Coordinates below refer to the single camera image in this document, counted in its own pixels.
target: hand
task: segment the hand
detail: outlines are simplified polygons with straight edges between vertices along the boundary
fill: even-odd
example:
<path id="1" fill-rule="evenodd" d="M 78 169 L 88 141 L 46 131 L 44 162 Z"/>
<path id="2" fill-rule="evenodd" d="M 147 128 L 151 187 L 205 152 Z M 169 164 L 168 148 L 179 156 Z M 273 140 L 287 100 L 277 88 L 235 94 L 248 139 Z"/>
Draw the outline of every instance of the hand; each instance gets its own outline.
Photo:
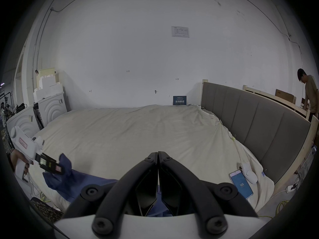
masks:
<path id="1" fill-rule="evenodd" d="M 16 169 L 16 165 L 18 162 L 18 158 L 21 159 L 24 163 L 26 163 L 26 166 L 24 168 L 24 173 L 27 174 L 28 173 L 28 168 L 29 168 L 29 161 L 26 159 L 26 157 L 17 149 L 14 149 L 11 154 L 10 154 L 10 159 L 11 159 L 11 163 L 14 167 L 14 170 Z"/>

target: washing machine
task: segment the washing machine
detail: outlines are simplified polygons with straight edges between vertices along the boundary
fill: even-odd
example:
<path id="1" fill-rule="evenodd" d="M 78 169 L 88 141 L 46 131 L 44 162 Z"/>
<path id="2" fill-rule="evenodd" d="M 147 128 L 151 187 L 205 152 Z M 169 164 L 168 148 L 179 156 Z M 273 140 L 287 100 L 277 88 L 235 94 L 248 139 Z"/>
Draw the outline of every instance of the washing machine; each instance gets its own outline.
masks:
<path id="1" fill-rule="evenodd" d="M 34 114 L 33 106 L 26 107 L 7 120 L 9 134 L 14 126 L 19 126 L 21 130 L 30 138 L 40 131 Z"/>
<path id="2" fill-rule="evenodd" d="M 44 98 L 35 104 L 37 105 L 36 112 L 40 114 L 44 127 L 56 117 L 67 112 L 63 94 L 64 92 Z"/>

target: blue sign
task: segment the blue sign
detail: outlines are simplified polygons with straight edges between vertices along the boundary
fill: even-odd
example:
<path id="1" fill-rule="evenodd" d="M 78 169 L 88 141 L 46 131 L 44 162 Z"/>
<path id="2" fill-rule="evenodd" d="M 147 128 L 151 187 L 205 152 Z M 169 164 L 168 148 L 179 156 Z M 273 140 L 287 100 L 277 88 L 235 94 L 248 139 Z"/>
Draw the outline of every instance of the blue sign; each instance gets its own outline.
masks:
<path id="1" fill-rule="evenodd" d="M 186 105 L 186 96 L 173 96 L 173 105 Z"/>

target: black hair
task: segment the black hair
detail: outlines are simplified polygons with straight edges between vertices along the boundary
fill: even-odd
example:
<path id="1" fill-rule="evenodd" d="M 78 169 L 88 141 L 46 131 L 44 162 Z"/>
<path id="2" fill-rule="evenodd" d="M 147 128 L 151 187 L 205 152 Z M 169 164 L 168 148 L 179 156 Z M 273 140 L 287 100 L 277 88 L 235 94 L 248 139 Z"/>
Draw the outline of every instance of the black hair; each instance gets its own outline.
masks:
<path id="1" fill-rule="evenodd" d="M 298 80 L 301 80 L 301 77 L 303 75 L 307 75 L 307 74 L 305 73 L 305 71 L 303 69 L 299 68 L 298 72 L 297 72 L 297 75 L 298 75 Z"/>

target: gray upholstered headboard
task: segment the gray upholstered headboard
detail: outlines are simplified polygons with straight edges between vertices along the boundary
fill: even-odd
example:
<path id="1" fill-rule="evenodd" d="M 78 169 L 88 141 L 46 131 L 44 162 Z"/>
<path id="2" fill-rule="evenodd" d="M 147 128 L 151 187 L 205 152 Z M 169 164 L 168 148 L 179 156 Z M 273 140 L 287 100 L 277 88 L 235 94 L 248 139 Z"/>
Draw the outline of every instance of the gray upholstered headboard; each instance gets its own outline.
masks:
<path id="1" fill-rule="evenodd" d="M 293 110 L 247 91 L 204 82 L 202 107 L 213 112 L 277 183 L 307 137 L 310 122 Z"/>

